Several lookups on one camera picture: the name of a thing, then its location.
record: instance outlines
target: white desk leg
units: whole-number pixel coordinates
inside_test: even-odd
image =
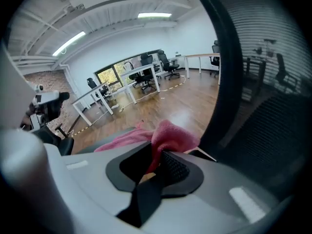
[[[106,107],[106,109],[111,113],[111,115],[114,114],[112,109],[109,107],[109,105],[107,104],[106,100],[102,96],[101,92],[99,91],[99,88],[96,91],[97,91],[97,94],[98,94],[99,98],[101,99],[103,105]]]
[[[221,80],[221,58],[220,58],[220,64],[219,64],[219,82],[218,82],[218,84],[219,84],[219,86],[220,86],[220,80]]]
[[[186,77],[190,78],[190,69],[189,69],[189,62],[187,61],[187,57],[184,57],[185,69],[186,69]]]
[[[132,94],[132,92],[131,92],[131,89],[130,89],[128,83],[126,82],[126,78],[125,78],[125,77],[121,77],[121,79],[122,79],[123,84],[125,85],[125,87],[126,87],[128,93],[129,93],[131,99],[133,100],[134,104],[136,104],[137,101],[136,101],[135,97],[133,96],[133,94]]]
[[[110,87],[108,84],[106,84],[106,85],[107,85],[107,88],[108,88],[108,92],[111,94],[111,96],[113,97],[113,99],[116,100],[116,99],[115,99],[115,96],[113,95],[113,92],[112,92],[111,87]]]
[[[157,76],[156,76],[154,67],[152,67],[151,70],[152,70],[152,73],[153,73],[153,78],[154,78],[154,82],[155,82],[155,85],[156,85],[156,88],[157,88],[157,92],[160,92],[159,85],[158,85],[158,80],[157,80]]]
[[[162,69],[162,66],[161,66],[161,64],[160,64],[160,61],[159,61],[159,60],[157,61],[157,64],[159,65],[159,68],[160,68],[161,73],[162,73],[162,72],[164,72],[164,70]]]
[[[199,73],[201,74],[201,61],[200,61],[200,57],[199,57]]]
[[[73,104],[74,108],[76,109],[76,111],[80,114],[80,116],[86,121],[86,123],[91,126],[91,122],[88,120],[88,118],[86,117],[86,115],[83,114],[83,112],[77,107],[76,104]]]
[[[96,104],[96,106],[97,106],[98,108],[101,108],[101,105],[98,104],[98,102],[97,102],[97,100],[94,98],[93,94],[90,94],[90,95],[91,95],[91,97],[92,97],[94,103]]]

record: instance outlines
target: brick wall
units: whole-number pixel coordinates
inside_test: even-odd
[[[38,72],[25,75],[24,77],[27,81],[34,84],[42,84],[44,92],[53,90],[69,92],[70,97],[63,102],[60,116],[48,123],[48,127],[52,132],[55,132],[55,127],[60,123],[63,123],[62,129],[67,132],[79,114],[71,105],[71,102],[76,100],[76,95],[71,89],[63,70]]]

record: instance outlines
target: tabletop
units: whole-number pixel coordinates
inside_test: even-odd
[[[147,64],[147,65],[144,65],[144,66],[141,66],[141,67],[132,69],[132,70],[126,72],[126,73],[123,73],[123,74],[120,75],[120,76],[121,76],[121,77],[124,77],[124,76],[129,76],[129,75],[135,74],[135,73],[140,72],[140,71],[142,71],[142,70],[151,68],[151,66],[153,67],[154,64],[158,64],[158,63],[157,63],[157,62],[153,62],[153,63],[151,63],[151,64]]]
[[[211,54],[198,54],[198,55],[188,55],[185,57],[204,57],[204,56],[219,56],[220,53],[211,53]]]
[[[100,84],[99,86],[96,86],[95,88],[91,89],[90,91],[88,91],[88,92],[85,93],[84,95],[80,96],[77,100],[75,100],[75,101],[72,102],[71,104],[73,105],[74,103],[76,103],[77,101],[79,101],[79,100],[81,100],[83,97],[85,97],[86,95],[88,95],[88,94],[94,92],[95,90],[97,90],[97,89],[103,87],[104,85],[107,86],[107,83],[105,82],[105,83]]]

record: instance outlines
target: white ceiling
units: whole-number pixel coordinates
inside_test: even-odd
[[[86,8],[73,7],[80,2]],[[25,0],[12,18],[8,50],[20,68],[40,66],[43,61],[52,66],[60,56],[64,58],[52,58],[52,54],[81,31],[87,35],[69,47],[65,55],[131,28],[173,27],[198,5],[198,0]],[[140,12],[172,16],[137,19]]]

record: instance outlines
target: wooden floor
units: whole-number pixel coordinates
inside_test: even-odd
[[[186,76],[185,70],[180,70],[179,73]],[[183,77],[173,78],[171,81],[164,80],[164,78],[158,79],[161,90],[178,85],[183,81]],[[117,131],[135,126],[142,120],[144,121],[143,127],[152,130],[160,121],[168,119],[173,124],[201,137],[214,111],[218,90],[218,78],[210,76],[207,71],[203,71],[200,75],[198,70],[190,70],[190,79],[186,79],[183,85],[166,92],[149,95],[139,100],[136,105],[130,104],[121,113],[119,112],[120,107],[113,109],[113,115],[106,113],[91,127],[74,136],[75,144],[72,153],[75,154]],[[132,91],[136,99],[145,95],[138,87],[132,88]],[[121,92],[116,96],[116,102],[112,101],[110,106],[116,103],[125,106],[131,101],[127,93]],[[102,115],[96,106],[84,113],[91,122]],[[87,123],[80,118],[74,127],[74,133],[86,126]]]

